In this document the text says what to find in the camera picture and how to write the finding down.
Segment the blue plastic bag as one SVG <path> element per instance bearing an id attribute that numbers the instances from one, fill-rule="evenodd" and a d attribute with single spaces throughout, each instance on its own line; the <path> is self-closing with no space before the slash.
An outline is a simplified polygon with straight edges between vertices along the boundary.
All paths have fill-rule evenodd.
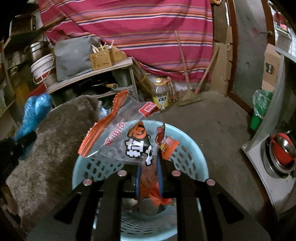
<path id="1" fill-rule="evenodd" d="M 16 131 L 14 140 L 18 141 L 30 132 L 35 131 L 52 109 L 52 105 L 53 99 L 48 93 L 29 97 L 24 107 L 22 124 Z"/>

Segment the orange snack bag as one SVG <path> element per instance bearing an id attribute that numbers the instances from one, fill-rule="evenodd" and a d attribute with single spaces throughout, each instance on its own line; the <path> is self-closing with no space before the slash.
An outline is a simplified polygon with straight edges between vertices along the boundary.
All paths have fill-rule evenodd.
<path id="1" fill-rule="evenodd" d="M 159 191 L 158 176 L 156 167 L 142 166 L 142 173 L 140 175 L 140 197 L 150 198 L 155 206 L 170 205 L 172 199 L 162 198 Z"/>

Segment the clear orange-edged snack wrapper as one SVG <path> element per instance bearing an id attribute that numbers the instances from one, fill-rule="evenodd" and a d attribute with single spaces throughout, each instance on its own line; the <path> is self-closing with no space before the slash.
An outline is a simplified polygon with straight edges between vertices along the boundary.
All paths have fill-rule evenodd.
<path id="1" fill-rule="evenodd" d="M 89 130 L 78 153 L 84 158 L 152 164 L 158 151 L 169 160 L 179 145 L 167 133 L 165 123 L 144 123 L 144 119 L 159 112 L 154 102 L 139 102 L 129 91 L 119 92 L 111 111 Z"/>

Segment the grey shaggy table mat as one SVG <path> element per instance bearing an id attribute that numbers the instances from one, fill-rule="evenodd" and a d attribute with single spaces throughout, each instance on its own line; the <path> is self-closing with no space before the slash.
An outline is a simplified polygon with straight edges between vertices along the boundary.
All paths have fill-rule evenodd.
<path id="1" fill-rule="evenodd" d="M 98 121 L 100 106 L 98 99 L 80 96 L 51 110 L 38 125 L 29 156 L 7 180 L 22 231 L 29 233 L 72 190 L 78 149 Z"/>

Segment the light blue plastic basket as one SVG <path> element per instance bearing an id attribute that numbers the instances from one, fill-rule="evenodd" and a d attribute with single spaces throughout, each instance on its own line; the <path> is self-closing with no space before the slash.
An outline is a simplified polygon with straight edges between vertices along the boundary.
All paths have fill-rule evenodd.
<path id="1" fill-rule="evenodd" d="M 205 157 L 195 141 L 178 128 L 167 124 L 166 135 L 179 145 L 171 156 L 175 168 L 199 181 L 209 178 Z M 123 162 L 104 161 L 100 156 L 78 157 L 72 174 L 72 188 L 84 179 L 100 181 L 123 168 Z M 140 213 L 121 213 L 121 240 L 166 240 L 177 234 L 177 208 L 167 205 L 155 216 Z"/>

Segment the red lidded steel pot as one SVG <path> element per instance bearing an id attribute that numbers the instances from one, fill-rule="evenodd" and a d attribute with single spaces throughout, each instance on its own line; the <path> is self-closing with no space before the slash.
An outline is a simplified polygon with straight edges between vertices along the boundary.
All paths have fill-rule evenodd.
<path id="1" fill-rule="evenodd" d="M 286 133 L 270 135 L 264 141 L 263 166 L 273 178 L 295 178 L 295 145 Z"/>

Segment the white plastic bucket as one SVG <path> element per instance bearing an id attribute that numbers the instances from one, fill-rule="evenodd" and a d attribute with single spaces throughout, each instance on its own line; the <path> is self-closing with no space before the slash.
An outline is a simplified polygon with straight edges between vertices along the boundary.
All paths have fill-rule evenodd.
<path id="1" fill-rule="evenodd" d="M 57 82 L 56 61 L 54 54 L 48 54 L 31 65 L 31 73 L 33 82 L 36 85 L 45 83 L 46 87 L 50 87 Z"/>

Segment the grey fabric cover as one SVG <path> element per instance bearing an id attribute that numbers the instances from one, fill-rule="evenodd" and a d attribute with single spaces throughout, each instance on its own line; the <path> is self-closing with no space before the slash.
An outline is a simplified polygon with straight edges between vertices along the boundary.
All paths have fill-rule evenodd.
<path id="1" fill-rule="evenodd" d="M 64 81 L 92 71 L 92 46 L 98 47 L 99 43 L 97 36 L 82 36 L 57 42 L 54 47 L 57 80 Z"/>

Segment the wooden broom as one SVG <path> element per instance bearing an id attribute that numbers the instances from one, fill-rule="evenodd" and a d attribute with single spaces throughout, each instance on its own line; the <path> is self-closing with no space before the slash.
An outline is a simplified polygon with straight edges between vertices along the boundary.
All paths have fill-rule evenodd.
<path id="1" fill-rule="evenodd" d="M 220 47 L 217 47 L 216 50 L 214 51 L 213 56 L 212 56 L 212 58 L 210 60 L 210 63 L 208 65 L 208 67 L 206 68 L 206 70 L 205 70 L 205 72 L 204 72 L 204 74 L 203 74 L 203 76 L 202 76 L 202 78 L 201 78 L 198 86 L 196 87 L 195 92 L 193 92 L 190 89 L 190 83 L 189 83 L 189 75 L 188 75 L 188 71 L 187 71 L 187 65 L 186 65 L 186 61 L 185 61 L 184 52 L 183 52 L 183 49 L 182 49 L 182 43 L 180 41 L 180 37 L 179 37 L 179 34 L 178 34 L 178 31 L 177 30 L 175 30 L 175 37 L 176 37 L 177 42 L 178 42 L 179 51 L 180 51 L 180 54 L 181 54 L 182 65 L 183 65 L 183 70 L 184 70 L 184 75 L 185 75 L 185 80 L 186 80 L 186 85 L 187 85 L 187 91 L 186 91 L 184 97 L 181 100 L 178 101 L 178 106 L 186 106 L 186 105 L 189 105 L 189 104 L 193 104 L 195 102 L 202 101 L 202 97 L 200 96 L 199 92 L 201 90 L 201 87 L 202 87 L 202 84 L 203 84 L 204 80 L 208 76 L 208 73 L 210 71 L 210 68 L 212 67 L 215 59 L 218 56 Z"/>

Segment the green plastic bag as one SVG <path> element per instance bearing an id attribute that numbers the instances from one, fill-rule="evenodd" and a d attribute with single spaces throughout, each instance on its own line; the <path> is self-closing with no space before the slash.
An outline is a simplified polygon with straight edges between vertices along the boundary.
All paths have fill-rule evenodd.
<path id="1" fill-rule="evenodd" d="M 251 118 L 250 128 L 257 131 L 264 116 L 267 113 L 273 93 L 268 90 L 256 90 L 252 96 L 253 101 L 253 115 Z"/>

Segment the cooking oil bottle yellow label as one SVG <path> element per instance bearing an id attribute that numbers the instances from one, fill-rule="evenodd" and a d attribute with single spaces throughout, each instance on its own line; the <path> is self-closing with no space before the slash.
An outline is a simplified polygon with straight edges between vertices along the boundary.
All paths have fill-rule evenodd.
<path id="1" fill-rule="evenodd" d="M 157 105 L 159 110 L 163 110 L 169 105 L 167 84 L 161 78 L 156 78 L 155 80 L 153 85 L 152 100 Z"/>

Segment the wooden chopstick holder box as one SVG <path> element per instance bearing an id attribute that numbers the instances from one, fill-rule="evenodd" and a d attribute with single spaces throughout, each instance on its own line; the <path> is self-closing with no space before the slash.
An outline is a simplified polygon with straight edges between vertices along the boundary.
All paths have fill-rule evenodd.
<path id="1" fill-rule="evenodd" d="M 99 43 L 98 47 L 92 44 L 91 49 L 93 53 L 89 57 L 94 71 L 112 67 L 116 63 L 127 59 L 127 55 L 114 46 L 114 41 L 110 45 Z"/>

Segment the red striped hanging cloth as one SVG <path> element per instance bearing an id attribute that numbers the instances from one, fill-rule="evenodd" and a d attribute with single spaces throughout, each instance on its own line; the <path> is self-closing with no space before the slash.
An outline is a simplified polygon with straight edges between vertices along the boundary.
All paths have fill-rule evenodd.
<path id="1" fill-rule="evenodd" d="M 185 56 L 189 82 L 199 82 L 213 50 L 210 1 L 39 1 L 52 43 L 93 35 L 135 58 L 145 71 L 185 81 L 175 30 Z"/>

